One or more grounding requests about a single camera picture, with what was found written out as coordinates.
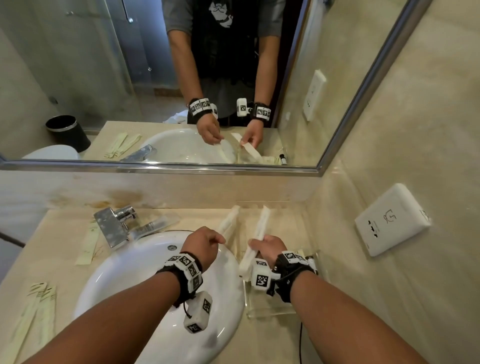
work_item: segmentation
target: toilet lid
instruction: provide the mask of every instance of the toilet lid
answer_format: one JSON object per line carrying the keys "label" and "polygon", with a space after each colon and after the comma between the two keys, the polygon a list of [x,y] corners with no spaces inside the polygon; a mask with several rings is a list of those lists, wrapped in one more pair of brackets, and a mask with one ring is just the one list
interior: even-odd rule
{"label": "toilet lid", "polygon": [[80,159],[80,155],[71,146],[46,146],[27,154],[23,159]]}

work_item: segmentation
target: power socket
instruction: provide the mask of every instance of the power socket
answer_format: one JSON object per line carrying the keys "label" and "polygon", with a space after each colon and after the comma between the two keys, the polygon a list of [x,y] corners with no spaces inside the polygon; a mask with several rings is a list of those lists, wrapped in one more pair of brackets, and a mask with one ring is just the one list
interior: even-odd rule
{"label": "power socket", "polygon": [[396,183],[356,219],[370,256],[377,256],[431,225],[408,188]]}
{"label": "power socket", "polygon": [[308,88],[307,96],[303,102],[303,113],[307,121],[312,121],[315,116],[317,105],[320,103],[324,86],[327,78],[320,70],[316,70],[313,74],[312,82]]}

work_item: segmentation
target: trash can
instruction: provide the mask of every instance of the trash can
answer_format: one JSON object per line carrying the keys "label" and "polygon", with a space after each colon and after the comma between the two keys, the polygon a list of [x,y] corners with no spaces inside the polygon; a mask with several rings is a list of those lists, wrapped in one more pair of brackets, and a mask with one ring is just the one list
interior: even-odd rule
{"label": "trash can", "polygon": [[78,153],[90,146],[90,140],[74,116],[56,116],[47,121],[45,126],[57,143],[71,146]]}

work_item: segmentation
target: forearm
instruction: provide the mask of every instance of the forearm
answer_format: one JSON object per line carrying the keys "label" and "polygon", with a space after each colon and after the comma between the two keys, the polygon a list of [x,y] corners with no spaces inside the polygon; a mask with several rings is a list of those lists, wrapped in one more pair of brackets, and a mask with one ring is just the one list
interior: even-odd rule
{"label": "forearm", "polygon": [[268,36],[260,39],[260,56],[255,80],[255,102],[270,105],[275,90],[280,38]]}
{"label": "forearm", "polygon": [[25,364],[134,363],[179,294],[173,273],[156,274],[85,312]]}
{"label": "forearm", "polygon": [[173,65],[175,66],[185,103],[188,104],[193,98],[203,98],[204,95],[200,86],[200,79],[198,78],[190,37],[180,30],[172,30],[168,33],[168,39]]}
{"label": "forearm", "polygon": [[312,272],[297,277],[290,298],[325,363],[426,363],[381,319]]}

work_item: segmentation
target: sink basin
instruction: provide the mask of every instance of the sink basin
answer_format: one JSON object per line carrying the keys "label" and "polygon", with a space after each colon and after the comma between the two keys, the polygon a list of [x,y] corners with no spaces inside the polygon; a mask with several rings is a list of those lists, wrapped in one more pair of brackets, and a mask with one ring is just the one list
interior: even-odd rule
{"label": "sink basin", "polygon": [[[103,299],[151,277],[167,259],[180,251],[189,234],[189,231],[161,232],[113,252],[88,280],[73,318]],[[189,333],[183,327],[183,307],[172,307],[140,354],[137,364],[206,364],[226,346],[237,329],[245,302],[237,260],[220,245],[215,262],[203,277],[204,282],[198,291],[207,291],[213,299],[206,330]]]}
{"label": "sink basin", "polygon": [[147,139],[140,148],[150,144],[157,153],[145,160],[162,163],[235,163],[237,155],[232,145],[222,140],[220,145],[205,143],[196,130],[176,129]]}

